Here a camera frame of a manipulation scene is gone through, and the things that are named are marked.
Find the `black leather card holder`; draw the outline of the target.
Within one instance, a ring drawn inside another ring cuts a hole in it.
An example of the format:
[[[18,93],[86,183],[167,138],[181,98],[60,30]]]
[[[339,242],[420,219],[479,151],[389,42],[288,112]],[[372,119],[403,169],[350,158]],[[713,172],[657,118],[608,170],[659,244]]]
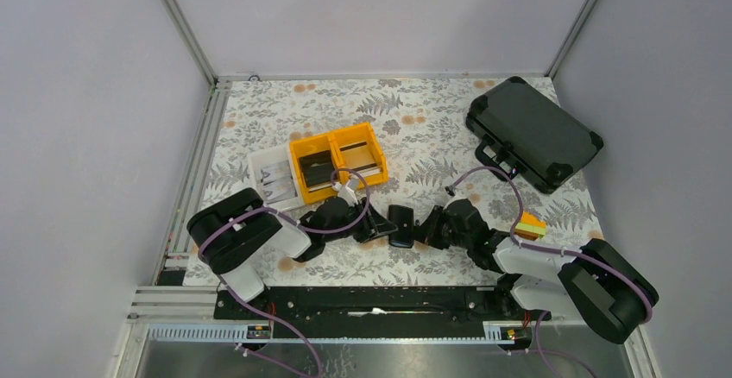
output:
[[[388,244],[399,249],[411,249],[414,244],[414,213],[405,205],[390,205],[388,221],[396,227],[396,231],[388,236]]]

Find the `orange bin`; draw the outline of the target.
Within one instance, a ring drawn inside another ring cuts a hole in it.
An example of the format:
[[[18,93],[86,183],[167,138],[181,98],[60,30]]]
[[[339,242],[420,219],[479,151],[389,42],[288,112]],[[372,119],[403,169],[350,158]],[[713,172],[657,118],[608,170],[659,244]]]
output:
[[[335,139],[332,133],[290,141],[289,153],[296,186],[305,205],[315,204],[337,193],[331,176],[337,168]]]
[[[385,154],[370,123],[359,123],[329,133],[331,155],[336,169],[356,171],[369,186],[389,180]]]

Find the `white plastic bin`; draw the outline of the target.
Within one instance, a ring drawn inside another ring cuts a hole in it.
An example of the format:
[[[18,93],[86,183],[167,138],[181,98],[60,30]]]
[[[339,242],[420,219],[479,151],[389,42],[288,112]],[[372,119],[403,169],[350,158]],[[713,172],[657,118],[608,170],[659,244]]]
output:
[[[305,205],[288,144],[254,151],[247,161],[251,185],[266,206],[290,211]]]

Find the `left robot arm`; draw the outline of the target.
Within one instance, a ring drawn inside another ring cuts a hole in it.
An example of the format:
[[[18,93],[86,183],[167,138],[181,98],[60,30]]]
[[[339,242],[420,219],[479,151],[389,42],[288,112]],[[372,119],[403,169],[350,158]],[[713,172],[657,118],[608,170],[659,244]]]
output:
[[[298,220],[266,206],[255,189],[245,188],[194,214],[186,224],[199,259],[236,295],[234,305],[246,318],[260,317],[268,306],[265,283],[253,263],[263,246],[310,261],[329,242],[350,237],[367,243],[398,229],[369,198],[357,198],[347,187]]]

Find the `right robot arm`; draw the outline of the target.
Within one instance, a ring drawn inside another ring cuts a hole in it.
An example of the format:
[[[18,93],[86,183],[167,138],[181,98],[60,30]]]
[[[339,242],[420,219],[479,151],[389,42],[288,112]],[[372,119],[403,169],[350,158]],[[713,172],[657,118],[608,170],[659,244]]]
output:
[[[624,343],[659,302],[655,287],[604,240],[556,249],[514,239],[490,228],[467,199],[435,206],[415,239],[435,249],[461,248],[479,268],[498,273],[495,308],[504,318],[546,311],[580,319],[599,337]]]

